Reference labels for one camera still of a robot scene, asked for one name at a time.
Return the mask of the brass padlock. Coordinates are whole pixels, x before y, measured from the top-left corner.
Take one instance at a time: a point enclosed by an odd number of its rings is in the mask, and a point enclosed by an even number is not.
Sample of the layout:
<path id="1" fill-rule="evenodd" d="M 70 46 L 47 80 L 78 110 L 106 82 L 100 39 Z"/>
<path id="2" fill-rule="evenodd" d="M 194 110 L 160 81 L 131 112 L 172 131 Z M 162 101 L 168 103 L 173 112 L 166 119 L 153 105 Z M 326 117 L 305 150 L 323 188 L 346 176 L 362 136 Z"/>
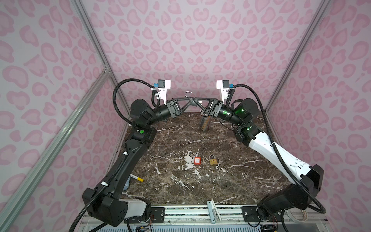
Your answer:
<path id="1" fill-rule="evenodd" d="M 217 166 L 219 164 L 218 159 L 214 155 L 209 156 L 209 163 L 211 166 Z"/>

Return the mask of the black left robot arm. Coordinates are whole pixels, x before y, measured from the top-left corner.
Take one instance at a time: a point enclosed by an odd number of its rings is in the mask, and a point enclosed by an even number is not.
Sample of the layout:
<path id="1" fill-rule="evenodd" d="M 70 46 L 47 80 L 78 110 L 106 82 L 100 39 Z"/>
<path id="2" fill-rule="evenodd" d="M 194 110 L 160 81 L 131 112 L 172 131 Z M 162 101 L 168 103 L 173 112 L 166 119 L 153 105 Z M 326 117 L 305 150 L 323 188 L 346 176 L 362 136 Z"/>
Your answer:
<path id="1" fill-rule="evenodd" d="M 104 227 L 116 227 L 123 221 L 134 218 L 139 222 L 151 219 L 151 205 L 147 200 L 121 198 L 124 186 L 138 161 L 152 145 L 157 130 L 154 124 L 181 115 L 189 106 L 202 107 L 197 98 L 174 98 L 159 107 L 152 108 L 145 100 L 135 100 L 130 109 L 132 130 L 125 141 L 124 153 L 120 155 L 107 175 L 95 188 L 87 188 L 83 193 L 84 208 L 73 221 L 73 232 L 84 214 L 98 219 Z"/>

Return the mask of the small black padlock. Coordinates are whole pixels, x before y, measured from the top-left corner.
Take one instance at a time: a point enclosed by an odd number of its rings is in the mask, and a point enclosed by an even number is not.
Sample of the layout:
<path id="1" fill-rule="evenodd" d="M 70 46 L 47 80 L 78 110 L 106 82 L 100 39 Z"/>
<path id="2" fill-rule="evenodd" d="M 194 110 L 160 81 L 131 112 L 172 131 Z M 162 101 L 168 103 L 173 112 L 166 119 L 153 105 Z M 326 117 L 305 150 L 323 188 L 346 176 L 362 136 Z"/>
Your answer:
<path id="1" fill-rule="evenodd" d="M 200 100 L 197 100 L 197 99 L 195 99 L 195 98 L 192 98 L 192 97 L 191 97 L 192 94 L 193 94 L 192 91 L 186 91 L 186 92 L 185 92 L 185 97 L 186 97 L 186 98 L 191 98 L 191 99 L 192 99 L 192 103 L 191 103 L 191 105 L 192 105 L 192 106 L 199 106 L 199 105 L 202 105 L 203 102 L 200 101 Z"/>

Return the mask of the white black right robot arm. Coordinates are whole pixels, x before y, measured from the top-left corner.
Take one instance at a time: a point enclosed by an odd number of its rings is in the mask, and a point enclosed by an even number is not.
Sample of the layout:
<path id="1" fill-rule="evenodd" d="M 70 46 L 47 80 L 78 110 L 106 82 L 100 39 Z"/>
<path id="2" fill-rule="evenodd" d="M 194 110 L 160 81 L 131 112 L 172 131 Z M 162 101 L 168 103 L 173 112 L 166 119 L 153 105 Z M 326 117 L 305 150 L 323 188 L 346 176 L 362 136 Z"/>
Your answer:
<path id="1" fill-rule="evenodd" d="M 191 105 L 234 125 L 236 139 L 264 156 L 291 182 L 289 186 L 264 197 L 258 203 L 258 213 L 262 220 L 292 208 L 309 208 L 321 214 L 326 212 L 325 207 L 316 198 L 322 187 L 324 170 L 318 165 L 311 166 L 299 160 L 274 142 L 269 129 L 263 131 L 253 123 L 253 119 L 260 114 L 257 102 L 247 98 L 241 100 L 233 109 L 217 99 L 208 98 L 208 107 L 202 105 L 203 101 L 204 99 L 195 98 Z"/>

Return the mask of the red safety padlock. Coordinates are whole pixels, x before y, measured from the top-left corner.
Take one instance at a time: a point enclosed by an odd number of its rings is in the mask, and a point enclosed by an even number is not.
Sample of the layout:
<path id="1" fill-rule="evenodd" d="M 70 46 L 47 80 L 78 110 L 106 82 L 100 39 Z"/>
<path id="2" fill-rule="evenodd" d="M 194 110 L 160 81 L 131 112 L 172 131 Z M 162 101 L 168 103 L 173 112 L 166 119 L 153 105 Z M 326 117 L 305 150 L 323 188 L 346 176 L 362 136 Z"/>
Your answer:
<path id="1" fill-rule="evenodd" d="M 202 158 L 201 158 L 201 155 L 200 155 L 199 152 L 195 153 L 194 164 L 195 165 L 201 165 L 202 164 Z"/>

